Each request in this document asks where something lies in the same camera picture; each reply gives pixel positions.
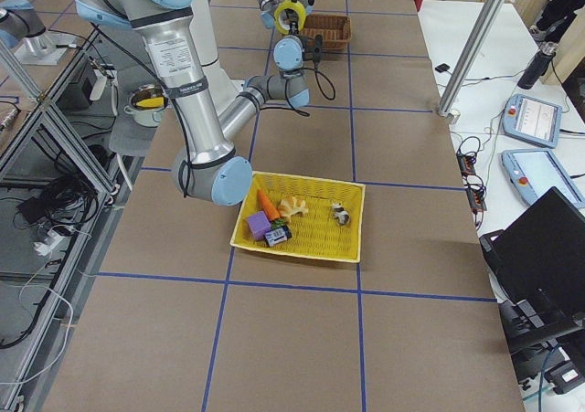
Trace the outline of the yellow tape roll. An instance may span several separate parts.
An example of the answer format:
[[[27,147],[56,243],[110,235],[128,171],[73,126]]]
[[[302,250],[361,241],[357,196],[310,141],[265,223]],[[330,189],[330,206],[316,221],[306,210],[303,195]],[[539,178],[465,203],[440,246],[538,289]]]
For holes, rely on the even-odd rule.
[[[293,0],[280,2],[273,15],[276,29],[283,35],[303,30],[307,17],[304,5]]]

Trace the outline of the brown wicker basket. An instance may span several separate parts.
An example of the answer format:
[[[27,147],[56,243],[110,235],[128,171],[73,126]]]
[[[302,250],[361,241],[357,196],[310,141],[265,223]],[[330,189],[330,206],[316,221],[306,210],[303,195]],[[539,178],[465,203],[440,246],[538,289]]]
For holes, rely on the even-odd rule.
[[[313,13],[306,17],[301,35],[323,38],[323,51],[341,52],[351,40],[351,20],[348,16]]]

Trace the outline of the yellow woven basket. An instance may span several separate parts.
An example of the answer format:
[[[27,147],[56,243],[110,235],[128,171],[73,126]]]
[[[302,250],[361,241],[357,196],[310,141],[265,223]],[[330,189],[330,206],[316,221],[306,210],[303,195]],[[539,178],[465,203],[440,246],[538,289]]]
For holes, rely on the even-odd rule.
[[[255,241],[246,222],[248,216],[262,210],[257,200],[258,189],[276,206],[291,195],[304,199],[308,206],[307,215],[293,216],[288,224],[292,238],[272,248],[264,240]],[[363,184],[255,171],[249,193],[241,204],[230,245],[280,256],[358,263],[365,196],[366,186]],[[349,213],[348,224],[340,226],[333,219],[333,203],[341,204]]]

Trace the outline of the small black device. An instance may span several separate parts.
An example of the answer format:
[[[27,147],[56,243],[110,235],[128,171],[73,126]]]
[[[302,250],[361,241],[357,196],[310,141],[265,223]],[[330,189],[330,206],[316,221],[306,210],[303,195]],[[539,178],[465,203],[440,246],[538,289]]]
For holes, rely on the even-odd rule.
[[[434,69],[439,73],[443,73],[447,72],[450,69],[450,66],[446,63],[441,63],[440,65],[437,65]]]

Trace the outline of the white pot with yellow contents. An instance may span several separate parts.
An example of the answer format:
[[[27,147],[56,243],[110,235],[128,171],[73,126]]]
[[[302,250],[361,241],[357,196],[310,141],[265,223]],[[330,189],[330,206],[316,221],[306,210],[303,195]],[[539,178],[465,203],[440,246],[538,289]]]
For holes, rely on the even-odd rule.
[[[144,84],[131,93],[123,111],[137,124],[154,128],[160,124],[167,105],[168,98],[159,85]]]

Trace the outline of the toy croissant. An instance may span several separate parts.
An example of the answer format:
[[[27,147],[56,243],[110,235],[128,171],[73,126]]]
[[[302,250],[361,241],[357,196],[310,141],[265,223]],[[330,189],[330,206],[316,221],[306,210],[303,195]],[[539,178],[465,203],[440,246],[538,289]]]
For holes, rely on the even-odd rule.
[[[296,196],[288,196],[281,200],[278,205],[280,216],[287,222],[290,222],[292,217],[301,214],[303,216],[308,214],[308,206],[304,199],[299,199]]]

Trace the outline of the orange toy carrot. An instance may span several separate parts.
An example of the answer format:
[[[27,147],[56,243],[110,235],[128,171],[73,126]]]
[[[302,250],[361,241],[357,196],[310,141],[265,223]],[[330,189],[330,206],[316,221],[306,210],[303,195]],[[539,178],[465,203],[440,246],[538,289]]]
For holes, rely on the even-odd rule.
[[[277,207],[261,189],[257,190],[257,200],[265,216],[274,227],[278,225],[285,225],[287,223],[286,218],[280,214]]]

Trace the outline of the toy panda figure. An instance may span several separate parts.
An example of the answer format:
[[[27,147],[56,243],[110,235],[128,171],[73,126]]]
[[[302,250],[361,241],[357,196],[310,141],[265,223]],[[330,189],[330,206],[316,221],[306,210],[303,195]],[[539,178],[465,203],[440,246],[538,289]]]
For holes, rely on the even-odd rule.
[[[331,208],[333,219],[335,219],[340,226],[344,226],[349,223],[350,215],[341,204],[333,203]]]

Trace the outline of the purple foam block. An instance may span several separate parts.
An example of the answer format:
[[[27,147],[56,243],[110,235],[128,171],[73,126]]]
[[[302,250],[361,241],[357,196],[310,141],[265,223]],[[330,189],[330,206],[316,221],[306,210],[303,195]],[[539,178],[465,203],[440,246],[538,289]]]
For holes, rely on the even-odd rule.
[[[255,241],[262,240],[264,235],[271,230],[271,222],[263,211],[248,216],[246,222]]]

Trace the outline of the orange usb hub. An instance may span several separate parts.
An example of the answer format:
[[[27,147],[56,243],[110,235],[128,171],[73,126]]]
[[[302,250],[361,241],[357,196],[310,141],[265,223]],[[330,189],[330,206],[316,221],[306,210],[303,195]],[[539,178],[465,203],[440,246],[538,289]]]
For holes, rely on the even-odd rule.
[[[457,152],[456,158],[471,211],[474,214],[483,213],[486,210],[485,197],[487,188],[484,180],[475,171],[475,157],[470,153]]]

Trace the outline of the black water bottle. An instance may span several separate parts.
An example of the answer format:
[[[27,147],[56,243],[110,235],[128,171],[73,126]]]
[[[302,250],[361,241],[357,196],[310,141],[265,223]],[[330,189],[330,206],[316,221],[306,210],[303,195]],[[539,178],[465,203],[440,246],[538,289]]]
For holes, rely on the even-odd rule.
[[[536,81],[545,74],[550,63],[556,56],[558,43],[543,42],[539,45],[534,57],[530,60],[517,86],[523,90],[530,90]]]

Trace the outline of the far teach pendant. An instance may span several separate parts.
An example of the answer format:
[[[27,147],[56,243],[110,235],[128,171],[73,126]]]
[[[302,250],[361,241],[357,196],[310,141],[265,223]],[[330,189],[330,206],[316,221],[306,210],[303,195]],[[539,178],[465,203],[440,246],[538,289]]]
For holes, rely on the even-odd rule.
[[[562,108],[557,104],[514,94],[502,114],[504,134],[526,143],[553,149],[558,144]]]

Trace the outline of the teach pendant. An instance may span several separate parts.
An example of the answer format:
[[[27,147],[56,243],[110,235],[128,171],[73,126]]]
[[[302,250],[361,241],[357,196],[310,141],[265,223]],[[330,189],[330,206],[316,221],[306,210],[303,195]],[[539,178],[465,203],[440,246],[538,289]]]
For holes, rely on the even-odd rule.
[[[550,149],[507,150],[501,162],[522,201],[533,205],[556,187],[577,209],[584,208],[584,194]]]
[[[557,104],[514,94],[502,114],[504,134],[526,143],[553,149],[558,144],[562,108]]]

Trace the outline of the near teach pendant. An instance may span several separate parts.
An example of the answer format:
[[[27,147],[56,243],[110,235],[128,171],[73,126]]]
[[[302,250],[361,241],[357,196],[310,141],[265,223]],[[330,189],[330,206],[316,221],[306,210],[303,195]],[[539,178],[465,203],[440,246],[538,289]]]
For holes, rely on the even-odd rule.
[[[533,205],[556,187],[577,209],[584,208],[584,194],[550,149],[507,150],[501,162],[522,201]]]

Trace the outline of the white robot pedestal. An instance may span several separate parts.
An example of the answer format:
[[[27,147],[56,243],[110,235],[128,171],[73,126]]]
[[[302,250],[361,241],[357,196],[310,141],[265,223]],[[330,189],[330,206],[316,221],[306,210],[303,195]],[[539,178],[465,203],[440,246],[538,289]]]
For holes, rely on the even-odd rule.
[[[239,87],[222,68],[211,19],[208,0],[193,0],[190,31],[199,62],[207,77],[209,91],[218,114],[222,113],[239,93]]]

